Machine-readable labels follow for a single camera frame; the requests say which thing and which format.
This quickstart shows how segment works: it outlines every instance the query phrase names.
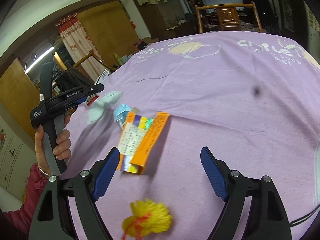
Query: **red sleeve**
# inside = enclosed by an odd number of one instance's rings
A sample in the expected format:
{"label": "red sleeve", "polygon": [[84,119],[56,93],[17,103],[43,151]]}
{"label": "red sleeve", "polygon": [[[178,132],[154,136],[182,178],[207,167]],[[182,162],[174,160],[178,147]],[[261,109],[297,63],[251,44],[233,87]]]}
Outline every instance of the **red sleeve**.
{"label": "red sleeve", "polygon": [[46,183],[47,179],[39,171],[38,164],[33,164],[30,169],[24,204],[17,211],[3,213],[10,224],[25,235],[29,235],[33,213]]}

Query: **finger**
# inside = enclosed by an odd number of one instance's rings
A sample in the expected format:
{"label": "finger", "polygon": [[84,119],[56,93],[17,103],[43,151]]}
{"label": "finger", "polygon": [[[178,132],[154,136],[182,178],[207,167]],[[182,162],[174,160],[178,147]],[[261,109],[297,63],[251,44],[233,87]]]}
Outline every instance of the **finger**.
{"label": "finger", "polygon": [[57,144],[60,144],[66,140],[68,140],[70,137],[70,132],[68,130],[63,130],[59,136],[57,137]]}
{"label": "finger", "polygon": [[64,116],[64,123],[63,123],[63,128],[66,127],[66,125],[70,122],[71,115],[65,115]]}
{"label": "finger", "polygon": [[53,149],[53,154],[54,155],[59,155],[60,153],[64,152],[65,150],[68,150],[71,146],[71,141],[70,139],[58,144],[57,147]]}
{"label": "finger", "polygon": [[69,159],[70,156],[71,156],[71,151],[70,151],[70,149],[67,149],[67,150],[63,151],[62,153],[56,155],[56,158],[58,160],[64,160],[64,159]]}
{"label": "finger", "polygon": [[36,150],[36,153],[42,153],[43,152],[43,149],[42,149],[43,136],[44,136],[43,126],[40,125],[38,130],[35,133],[35,150]]}

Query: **floral curtain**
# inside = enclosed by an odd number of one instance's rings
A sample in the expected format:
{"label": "floral curtain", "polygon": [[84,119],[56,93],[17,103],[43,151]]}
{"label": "floral curtain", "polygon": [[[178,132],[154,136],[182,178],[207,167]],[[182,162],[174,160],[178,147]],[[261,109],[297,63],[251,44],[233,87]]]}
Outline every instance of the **floral curtain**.
{"label": "floral curtain", "polygon": [[[91,49],[93,49],[94,53],[101,58],[81,22],[78,20],[77,14],[69,15],[67,18],[60,20],[56,26],[58,27],[59,34],[67,51],[75,63],[89,54],[89,50]],[[81,66],[93,81],[95,81],[105,70],[105,67],[93,57],[87,59]]]}

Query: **human hand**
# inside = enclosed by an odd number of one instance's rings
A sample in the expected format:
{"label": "human hand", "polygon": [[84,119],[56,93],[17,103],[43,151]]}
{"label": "human hand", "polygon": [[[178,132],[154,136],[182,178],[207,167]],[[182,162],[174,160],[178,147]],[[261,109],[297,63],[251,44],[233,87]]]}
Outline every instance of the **human hand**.
{"label": "human hand", "polygon": [[[65,127],[70,122],[70,115],[66,115],[64,117],[64,124]],[[35,149],[36,149],[36,158],[38,161],[39,168],[45,172],[46,174],[51,174],[47,159],[44,155],[44,151],[42,148],[42,139],[44,136],[43,126],[40,125],[38,130],[35,134]],[[53,154],[56,156],[58,160],[65,160],[71,156],[70,146],[71,141],[69,139],[70,132],[68,130],[63,130],[61,134],[57,137],[57,147],[53,149]]]}

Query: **bracelet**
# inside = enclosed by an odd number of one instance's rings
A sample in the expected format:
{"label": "bracelet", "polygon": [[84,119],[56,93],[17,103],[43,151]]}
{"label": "bracelet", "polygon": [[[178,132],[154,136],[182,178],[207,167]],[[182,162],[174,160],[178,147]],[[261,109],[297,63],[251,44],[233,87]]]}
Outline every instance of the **bracelet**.
{"label": "bracelet", "polygon": [[44,176],[46,176],[46,177],[48,177],[48,178],[51,177],[51,175],[46,174],[43,170],[41,170],[41,168],[39,167],[39,165],[38,165],[38,169],[39,169],[39,171],[40,171]]}

